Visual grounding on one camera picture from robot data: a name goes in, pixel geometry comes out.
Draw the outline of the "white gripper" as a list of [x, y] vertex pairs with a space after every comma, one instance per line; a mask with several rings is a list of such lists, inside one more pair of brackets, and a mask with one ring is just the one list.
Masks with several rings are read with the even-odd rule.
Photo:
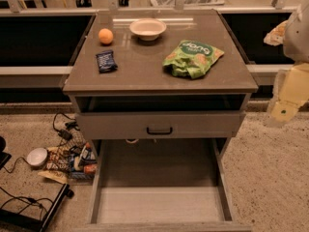
[[285, 20], [268, 32], [264, 43], [283, 44], [284, 54], [298, 62], [288, 71], [278, 72], [267, 107], [267, 126], [280, 128], [309, 100], [309, 0], [298, 5], [288, 22]]

